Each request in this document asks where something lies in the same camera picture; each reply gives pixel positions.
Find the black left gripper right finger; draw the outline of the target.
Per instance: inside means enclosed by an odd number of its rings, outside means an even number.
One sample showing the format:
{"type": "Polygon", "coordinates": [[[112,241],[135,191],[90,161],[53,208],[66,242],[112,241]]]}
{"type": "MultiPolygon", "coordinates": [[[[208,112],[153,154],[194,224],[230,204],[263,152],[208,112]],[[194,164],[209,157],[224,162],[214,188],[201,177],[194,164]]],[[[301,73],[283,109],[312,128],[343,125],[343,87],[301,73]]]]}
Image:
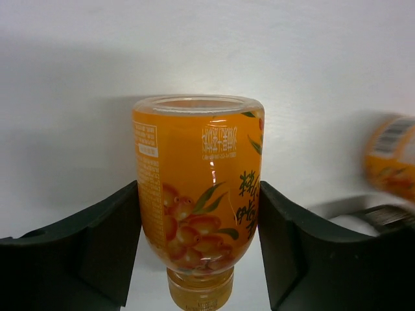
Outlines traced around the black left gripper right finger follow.
{"type": "Polygon", "coordinates": [[[414,309],[414,227],[366,236],[262,182],[258,230],[272,310],[414,309]]]}

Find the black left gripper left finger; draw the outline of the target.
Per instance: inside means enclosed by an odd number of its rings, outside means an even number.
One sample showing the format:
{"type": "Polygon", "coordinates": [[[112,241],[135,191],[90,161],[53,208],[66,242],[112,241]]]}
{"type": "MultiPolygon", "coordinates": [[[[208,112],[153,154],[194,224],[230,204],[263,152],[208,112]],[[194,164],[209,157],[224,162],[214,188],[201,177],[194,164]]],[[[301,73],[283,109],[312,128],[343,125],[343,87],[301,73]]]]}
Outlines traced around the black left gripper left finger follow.
{"type": "Polygon", "coordinates": [[[122,309],[140,232],[133,181],[51,225],[2,238],[1,309],[122,309]]]}

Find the orange fruit label bottle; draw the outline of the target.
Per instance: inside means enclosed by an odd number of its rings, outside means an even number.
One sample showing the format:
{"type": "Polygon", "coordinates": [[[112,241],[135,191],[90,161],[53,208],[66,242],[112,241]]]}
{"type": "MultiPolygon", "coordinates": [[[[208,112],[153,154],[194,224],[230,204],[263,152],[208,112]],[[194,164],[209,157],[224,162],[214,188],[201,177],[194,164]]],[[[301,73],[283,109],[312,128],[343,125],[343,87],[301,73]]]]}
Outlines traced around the orange fruit label bottle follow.
{"type": "Polygon", "coordinates": [[[252,98],[172,95],[132,110],[145,238],[182,310],[218,310],[257,228],[265,110],[252,98]]]}

